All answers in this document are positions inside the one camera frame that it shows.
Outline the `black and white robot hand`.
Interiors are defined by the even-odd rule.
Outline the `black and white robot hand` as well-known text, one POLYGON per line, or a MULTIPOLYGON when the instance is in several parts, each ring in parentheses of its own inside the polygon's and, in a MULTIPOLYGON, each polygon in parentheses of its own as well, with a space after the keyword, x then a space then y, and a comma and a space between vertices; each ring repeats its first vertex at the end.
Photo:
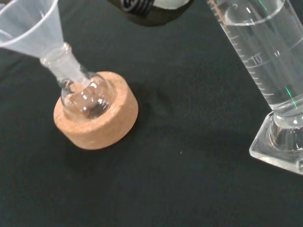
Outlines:
POLYGON ((127 20, 145 27, 166 25, 193 4, 192 0, 109 0, 127 20))

